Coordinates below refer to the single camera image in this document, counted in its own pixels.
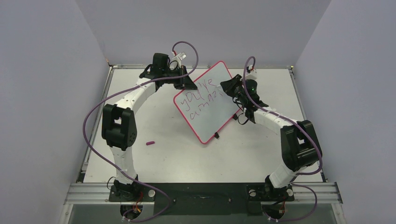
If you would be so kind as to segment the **pink-framed whiteboard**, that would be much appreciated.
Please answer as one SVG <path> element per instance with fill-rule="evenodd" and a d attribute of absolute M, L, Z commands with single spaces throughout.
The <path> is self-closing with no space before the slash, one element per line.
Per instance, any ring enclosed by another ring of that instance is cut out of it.
<path fill-rule="evenodd" d="M 240 109 L 227 96 L 220 82 L 232 78 L 224 61 L 219 61 L 194 80 L 197 90 L 183 90 L 173 102 L 202 144 L 208 143 Z"/>

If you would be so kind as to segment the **pink marker cap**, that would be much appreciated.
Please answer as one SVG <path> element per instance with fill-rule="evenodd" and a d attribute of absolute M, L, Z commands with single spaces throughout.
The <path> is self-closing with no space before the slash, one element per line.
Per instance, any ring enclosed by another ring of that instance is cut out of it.
<path fill-rule="evenodd" d="M 155 144 L 155 141 L 146 142 L 146 146 Z"/>

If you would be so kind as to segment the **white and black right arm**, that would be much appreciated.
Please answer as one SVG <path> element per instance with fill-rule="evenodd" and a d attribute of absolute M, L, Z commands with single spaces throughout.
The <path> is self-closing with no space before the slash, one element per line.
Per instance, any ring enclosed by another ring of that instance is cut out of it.
<path fill-rule="evenodd" d="M 307 167 L 320 161 L 322 152 L 313 124 L 285 117 L 260 100 L 257 82 L 236 75 L 220 82 L 223 92 L 240 107 L 248 121 L 265 126 L 281 139 L 282 162 L 253 191 L 255 200 L 279 202 L 292 197 L 291 182 Z"/>

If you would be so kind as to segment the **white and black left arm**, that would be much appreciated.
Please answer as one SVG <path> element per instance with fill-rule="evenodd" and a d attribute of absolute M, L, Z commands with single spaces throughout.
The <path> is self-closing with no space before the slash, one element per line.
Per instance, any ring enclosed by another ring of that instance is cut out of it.
<path fill-rule="evenodd" d="M 164 84 L 172 84 L 177 90 L 197 90 L 197 86 L 181 64 L 184 52 L 169 58 L 167 54 L 155 53 L 153 62 L 140 74 L 137 89 L 129 91 L 115 104 L 106 104 L 102 111 L 102 138 L 113 154 L 116 171 L 113 192 L 128 201 L 141 196 L 141 185 L 133 165 L 132 145 L 137 138 L 135 114 L 143 103 Z"/>

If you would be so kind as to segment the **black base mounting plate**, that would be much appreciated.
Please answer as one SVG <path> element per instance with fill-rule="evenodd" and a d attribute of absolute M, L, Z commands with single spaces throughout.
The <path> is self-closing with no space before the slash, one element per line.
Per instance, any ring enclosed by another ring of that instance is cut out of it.
<path fill-rule="evenodd" d="M 271 190 L 267 183 L 152 183 L 156 189 L 139 186 L 139 191 L 124 196 L 111 187 L 108 200 L 126 204 L 138 200 L 153 203 L 154 212 L 169 208 L 163 215 L 231 215 L 260 216 L 266 208 L 279 207 L 295 200 L 291 186 Z"/>

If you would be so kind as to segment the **aluminium table edge rail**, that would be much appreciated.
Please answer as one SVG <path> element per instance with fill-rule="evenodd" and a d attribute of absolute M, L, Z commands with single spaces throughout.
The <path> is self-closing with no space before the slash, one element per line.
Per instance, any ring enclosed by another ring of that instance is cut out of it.
<path fill-rule="evenodd" d="M 166 192 L 172 202 L 182 199 L 224 199 L 232 202 L 238 197 L 252 199 L 261 204 L 271 204 L 258 195 L 250 196 L 257 183 L 174 183 L 159 184 L 158 188 Z M 293 195 L 287 199 L 289 204 L 342 204 L 338 185 L 335 182 L 298 182 L 292 186 Z M 138 201 L 124 199 L 110 190 L 106 183 L 73 183 L 70 185 L 65 204 L 115 204 L 131 205 L 154 204 L 164 195 L 152 189 L 143 190 L 143 198 Z"/>

